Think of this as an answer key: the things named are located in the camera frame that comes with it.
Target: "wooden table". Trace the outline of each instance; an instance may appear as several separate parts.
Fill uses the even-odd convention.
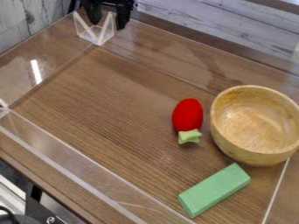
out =
[[[17,57],[41,60],[33,55],[51,55],[45,57],[51,63],[68,60],[68,45],[79,38],[72,30],[72,19],[65,17],[19,45],[0,58],[5,72],[15,69],[9,63]],[[210,109],[216,94],[232,86],[255,84],[299,102],[299,77],[137,21],[131,21],[101,47],[77,41],[73,54],[84,52],[11,109],[185,215],[179,193],[232,163],[211,139]],[[44,67],[45,73],[51,70],[51,66]],[[187,97],[200,100],[206,122],[200,144],[180,146],[171,113]],[[20,144],[3,134],[0,137],[5,145],[1,159],[85,221],[132,223]],[[55,147],[39,140],[45,148]],[[248,187],[196,217],[195,223],[262,223],[283,165],[242,166],[252,178]],[[287,223],[272,217],[270,223]]]

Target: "bowl rim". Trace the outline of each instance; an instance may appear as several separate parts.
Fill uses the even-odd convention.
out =
[[[272,92],[275,95],[279,95],[280,97],[283,97],[294,106],[294,108],[296,109],[298,111],[298,114],[299,114],[299,106],[298,104],[295,103],[295,101],[283,93],[280,93],[279,91],[274,90],[272,88],[270,87],[263,87],[263,86],[258,86],[258,85],[242,85],[242,86],[235,86],[235,87],[230,87],[227,88],[226,90],[223,90],[219,95],[216,96],[216,98],[214,99],[212,101],[212,104],[211,104],[211,108],[210,108],[210,119],[212,121],[212,125],[214,125],[214,128],[216,129],[216,131],[219,132],[219,134],[224,137],[224,133],[223,131],[219,129],[219,126],[216,125],[216,116],[215,116],[215,107],[216,107],[216,103],[219,101],[219,99],[222,98],[223,95],[226,95],[228,92],[236,90],[236,89],[244,89],[244,88],[258,88],[258,89],[263,89],[268,92]],[[242,150],[244,151],[248,151],[251,153],[256,153],[256,154],[264,154],[264,155],[276,155],[276,154],[282,154],[282,153],[286,153],[288,151],[292,151],[295,150],[298,147],[299,147],[299,137],[298,137],[298,140],[294,141],[292,144],[287,145],[282,150],[279,151],[275,151],[275,152],[255,152],[252,150],[247,150],[246,148],[240,147],[239,145],[234,144],[231,142],[231,140],[228,138],[226,138],[226,141],[232,144],[234,146],[236,146],[238,148],[240,148]]]

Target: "black cable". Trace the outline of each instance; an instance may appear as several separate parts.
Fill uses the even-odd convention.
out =
[[[0,206],[0,210],[5,211],[9,219],[12,220],[12,224],[20,224],[20,222],[17,221],[17,219],[15,218],[13,213],[11,212],[11,210],[8,208],[5,208],[4,206]]]

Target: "red strawberry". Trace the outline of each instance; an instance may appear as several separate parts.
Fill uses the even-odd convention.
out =
[[[172,126],[179,131],[179,143],[200,141],[202,133],[197,129],[203,123],[202,104],[196,99],[184,99],[172,112]]]

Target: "wooden bowl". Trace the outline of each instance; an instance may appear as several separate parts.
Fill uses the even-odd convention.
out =
[[[299,148],[299,107],[271,88],[232,87],[211,105],[210,130],[227,156],[254,166],[276,165]]]

